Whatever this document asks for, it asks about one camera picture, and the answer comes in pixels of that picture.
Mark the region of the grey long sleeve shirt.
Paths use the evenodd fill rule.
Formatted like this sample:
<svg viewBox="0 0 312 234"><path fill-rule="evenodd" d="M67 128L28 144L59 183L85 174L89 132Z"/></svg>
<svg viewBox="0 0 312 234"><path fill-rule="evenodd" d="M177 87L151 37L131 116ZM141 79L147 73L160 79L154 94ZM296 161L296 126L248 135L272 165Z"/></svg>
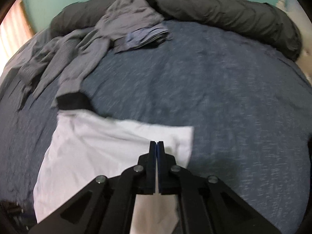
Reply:
<svg viewBox="0 0 312 234"><path fill-rule="evenodd" d="M152 9L146 0L116 0L78 44L77 56L60 75L56 96L79 92L83 79L107 54L112 42L162 22L163 16Z"/></svg>

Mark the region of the dark grey rolled duvet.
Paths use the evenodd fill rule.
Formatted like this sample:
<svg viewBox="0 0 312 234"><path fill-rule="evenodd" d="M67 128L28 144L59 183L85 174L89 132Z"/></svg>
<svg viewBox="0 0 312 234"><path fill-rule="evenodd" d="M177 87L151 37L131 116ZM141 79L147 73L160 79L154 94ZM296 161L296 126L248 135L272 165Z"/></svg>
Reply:
<svg viewBox="0 0 312 234"><path fill-rule="evenodd" d="M50 23L52 37L93 27L116 0L90 0L66 6ZM248 0L146 0L165 20L197 22L232 31L272 46L297 61L302 50L299 29L289 16L268 3Z"/></svg>

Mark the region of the grey knitted sweater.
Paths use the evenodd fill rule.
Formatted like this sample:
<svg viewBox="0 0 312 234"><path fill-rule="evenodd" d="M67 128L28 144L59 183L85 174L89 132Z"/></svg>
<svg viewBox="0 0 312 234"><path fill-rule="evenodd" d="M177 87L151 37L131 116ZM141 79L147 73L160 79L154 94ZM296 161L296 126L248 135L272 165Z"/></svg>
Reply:
<svg viewBox="0 0 312 234"><path fill-rule="evenodd" d="M57 36L45 44L30 61L21 66L18 76L22 93L18 110L22 110L29 95L35 99L58 77L78 54L78 45L93 30L92 27L76 29L65 36Z"/></svg>

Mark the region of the light grey pillow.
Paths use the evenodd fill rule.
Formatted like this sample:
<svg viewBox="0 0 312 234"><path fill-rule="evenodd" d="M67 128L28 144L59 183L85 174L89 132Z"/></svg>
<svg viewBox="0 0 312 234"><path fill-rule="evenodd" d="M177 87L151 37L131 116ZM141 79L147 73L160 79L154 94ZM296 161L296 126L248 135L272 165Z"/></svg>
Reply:
<svg viewBox="0 0 312 234"><path fill-rule="evenodd" d="M7 87L15 78L19 69L51 40L50 28L46 28L34 35L12 56L4 67L1 75L1 89Z"/></svg>

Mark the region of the cream tufted headboard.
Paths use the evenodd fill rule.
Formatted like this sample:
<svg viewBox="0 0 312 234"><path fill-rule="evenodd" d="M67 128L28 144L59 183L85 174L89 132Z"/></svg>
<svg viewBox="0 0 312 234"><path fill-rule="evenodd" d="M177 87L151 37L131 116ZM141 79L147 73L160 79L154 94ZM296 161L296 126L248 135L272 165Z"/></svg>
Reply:
<svg viewBox="0 0 312 234"><path fill-rule="evenodd" d="M300 30L302 49L296 64L311 83L311 21L297 0L277 0L276 7L284 11Z"/></svg>

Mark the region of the white polo shirt black collar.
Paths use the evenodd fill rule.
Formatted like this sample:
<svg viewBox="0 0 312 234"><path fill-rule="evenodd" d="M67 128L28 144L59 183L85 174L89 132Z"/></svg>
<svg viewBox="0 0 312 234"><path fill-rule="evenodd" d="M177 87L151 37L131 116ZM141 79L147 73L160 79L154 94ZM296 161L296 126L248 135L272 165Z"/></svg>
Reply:
<svg viewBox="0 0 312 234"><path fill-rule="evenodd" d="M57 128L34 187L34 211L42 221L96 176L114 177L147 153L150 141L162 141L165 152L186 167L194 128L104 118L81 94L57 98Z"/></svg>

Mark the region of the blue patterned bed cover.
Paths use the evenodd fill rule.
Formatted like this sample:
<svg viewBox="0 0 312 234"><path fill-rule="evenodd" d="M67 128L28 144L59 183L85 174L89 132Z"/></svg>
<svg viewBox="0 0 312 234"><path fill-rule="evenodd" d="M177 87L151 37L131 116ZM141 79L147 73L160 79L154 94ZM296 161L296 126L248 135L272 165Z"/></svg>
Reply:
<svg viewBox="0 0 312 234"><path fill-rule="evenodd" d="M101 115L191 125L188 169L217 175L283 233L310 188L311 86L278 51L219 28L167 22L173 40L107 54L83 82Z"/></svg>

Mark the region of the blue striped folded garment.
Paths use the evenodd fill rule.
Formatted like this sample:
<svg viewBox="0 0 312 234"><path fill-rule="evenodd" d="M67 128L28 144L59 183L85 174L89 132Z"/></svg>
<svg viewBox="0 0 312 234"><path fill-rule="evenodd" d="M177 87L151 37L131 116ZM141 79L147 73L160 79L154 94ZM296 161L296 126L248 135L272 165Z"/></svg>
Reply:
<svg viewBox="0 0 312 234"><path fill-rule="evenodd" d="M169 29L160 23L153 27L145 27L127 33L114 41L113 50L115 53L120 53L140 48L153 48L171 39L172 34Z"/></svg>

